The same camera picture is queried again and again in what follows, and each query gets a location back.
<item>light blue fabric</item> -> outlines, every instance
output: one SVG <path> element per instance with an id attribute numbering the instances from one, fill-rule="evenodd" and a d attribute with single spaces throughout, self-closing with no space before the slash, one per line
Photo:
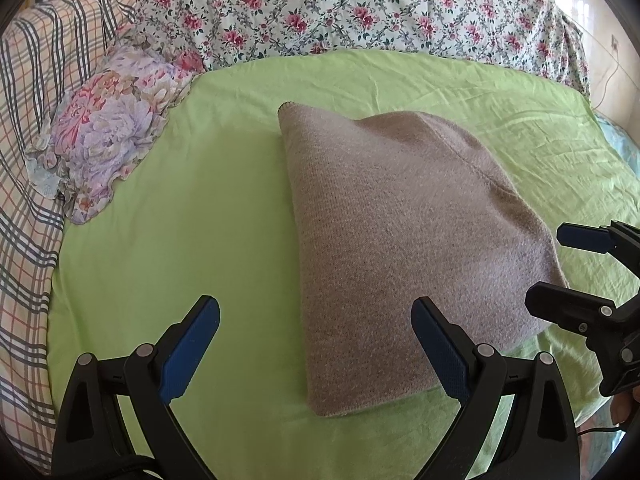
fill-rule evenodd
<path id="1" fill-rule="evenodd" d="M 616 126 L 600 113 L 596 111 L 594 113 L 607 142 L 618 152 L 636 176 L 640 177 L 640 148 L 620 126 Z"/>

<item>finger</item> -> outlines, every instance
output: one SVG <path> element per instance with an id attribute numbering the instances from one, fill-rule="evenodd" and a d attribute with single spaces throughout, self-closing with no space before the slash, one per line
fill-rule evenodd
<path id="1" fill-rule="evenodd" d="M 631 415 L 631 407 L 633 399 L 628 392 L 618 394 L 611 401 L 611 421 L 613 424 L 622 424 L 629 415 Z"/>

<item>blue gripper pad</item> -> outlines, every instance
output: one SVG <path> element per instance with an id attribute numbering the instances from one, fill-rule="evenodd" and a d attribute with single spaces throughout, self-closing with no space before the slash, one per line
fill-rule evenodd
<path id="1" fill-rule="evenodd" d="M 445 393 L 464 406 L 471 397 L 466 363 L 421 300 L 414 301 L 411 325 Z"/>
<path id="2" fill-rule="evenodd" d="M 562 224 L 558 228 L 556 239 L 564 247 L 600 254 L 608 253 L 614 245 L 606 229 L 574 224 Z"/>
<path id="3" fill-rule="evenodd" d="M 211 298 L 162 367 L 160 398 L 165 405 L 184 395 L 219 326 L 220 307 Z"/>

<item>tiled wall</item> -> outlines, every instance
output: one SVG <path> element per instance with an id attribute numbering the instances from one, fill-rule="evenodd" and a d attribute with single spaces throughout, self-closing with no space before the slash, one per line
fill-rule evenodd
<path id="1" fill-rule="evenodd" d="M 582 29 L 591 74 L 591 101 L 640 143 L 640 57 L 604 0 L 556 0 Z M 611 46 L 614 35 L 620 46 Z M 614 73 L 605 93 L 607 79 Z"/>

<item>plaid blanket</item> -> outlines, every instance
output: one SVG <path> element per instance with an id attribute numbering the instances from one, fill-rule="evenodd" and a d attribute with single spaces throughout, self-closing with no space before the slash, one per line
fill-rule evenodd
<path id="1" fill-rule="evenodd" d="M 25 148 L 93 73 L 135 1 L 47 0 L 16 16 L 0 40 L 0 425 L 44 471 L 56 422 L 47 314 L 64 222 L 62 204 L 28 184 Z"/>

